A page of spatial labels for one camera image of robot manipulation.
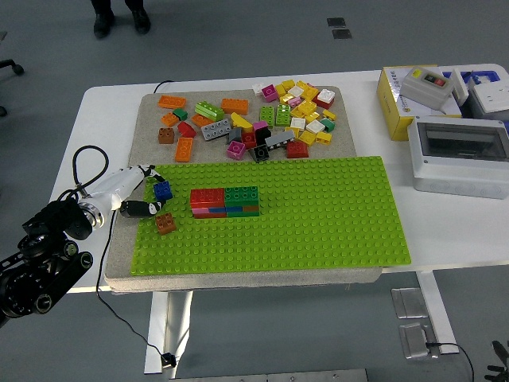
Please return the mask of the black-white robot right hand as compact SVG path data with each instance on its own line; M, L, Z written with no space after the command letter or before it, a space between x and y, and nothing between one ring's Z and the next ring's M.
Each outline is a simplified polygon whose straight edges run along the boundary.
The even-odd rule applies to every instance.
M492 341L492 349L503 365L488 365L487 370L492 372L492 374L486 374L484 379L487 381L508 382L508 351L499 341Z

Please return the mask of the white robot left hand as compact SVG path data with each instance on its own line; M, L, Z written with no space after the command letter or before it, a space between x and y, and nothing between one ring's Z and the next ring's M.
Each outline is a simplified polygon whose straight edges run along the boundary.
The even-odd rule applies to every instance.
M102 227L111 212L120 209L125 199L146 177L153 177L159 182L165 181L153 165L120 169L102 180L81 200L79 206L86 212L94 228Z

